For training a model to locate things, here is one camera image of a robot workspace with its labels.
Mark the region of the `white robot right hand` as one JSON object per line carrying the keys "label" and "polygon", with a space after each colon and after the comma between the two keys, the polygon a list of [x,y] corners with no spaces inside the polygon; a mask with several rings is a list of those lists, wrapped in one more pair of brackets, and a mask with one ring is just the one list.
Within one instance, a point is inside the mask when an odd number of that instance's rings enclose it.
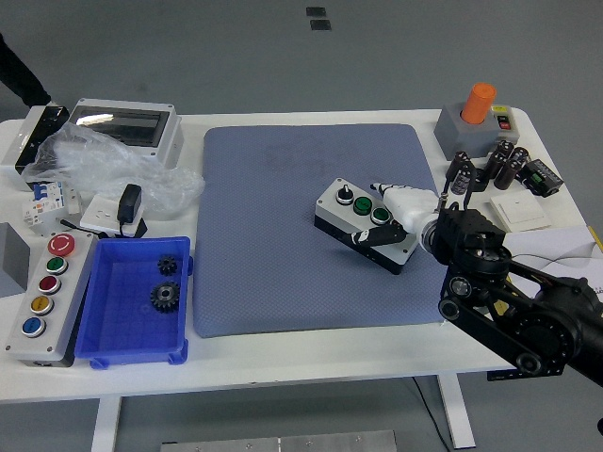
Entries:
{"label": "white robot right hand", "polygon": [[392,214],[397,225],[374,227],[349,235],[353,245],[376,247],[403,241],[407,234],[414,234],[421,247],[430,252],[432,236],[438,219],[439,199],[428,189],[390,184],[372,184],[383,196],[383,204]]}

